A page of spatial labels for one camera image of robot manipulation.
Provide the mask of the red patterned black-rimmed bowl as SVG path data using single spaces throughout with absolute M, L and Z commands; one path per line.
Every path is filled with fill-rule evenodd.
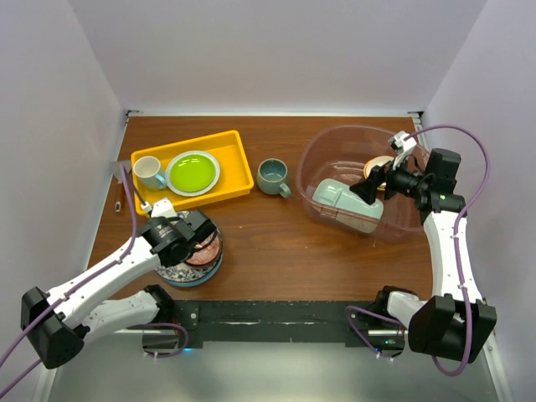
M 219 232 L 215 230 L 206 240 L 195 246 L 192 256 L 185 263 L 190 266 L 210 264 L 217 259 L 220 249 Z

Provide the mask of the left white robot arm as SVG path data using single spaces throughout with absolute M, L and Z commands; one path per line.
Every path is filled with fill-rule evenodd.
M 173 320 L 173 299 L 158 285 L 121 300 L 112 295 L 158 267 L 188 260 L 217 227 L 196 210 L 181 218 L 157 216 L 100 263 L 49 291 L 23 294 L 21 328 L 41 363 L 56 369 L 93 340 L 126 327 L 165 328 Z

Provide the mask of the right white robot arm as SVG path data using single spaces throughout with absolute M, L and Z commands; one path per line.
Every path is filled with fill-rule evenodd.
M 373 167 L 350 190 L 371 204 L 384 183 L 386 199 L 396 194 L 413 199 L 430 247 L 431 298 L 423 301 L 412 291 L 385 286 L 370 309 L 375 323 L 384 329 L 405 327 L 415 353 L 466 366 L 482 350 L 497 323 L 497 312 L 483 301 L 472 275 L 466 202 L 454 192 L 460 163 L 459 154 L 435 148 L 422 173 L 411 172 L 407 162 L 390 161 Z

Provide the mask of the light-teal divided rectangular dish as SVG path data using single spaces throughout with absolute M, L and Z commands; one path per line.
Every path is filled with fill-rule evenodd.
M 376 230 L 384 212 L 384 205 L 378 198 L 372 204 L 367 204 L 351 192 L 347 184 L 332 178 L 326 178 L 318 184 L 312 199 L 328 206 L 328 213 L 338 223 L 365 234 Z

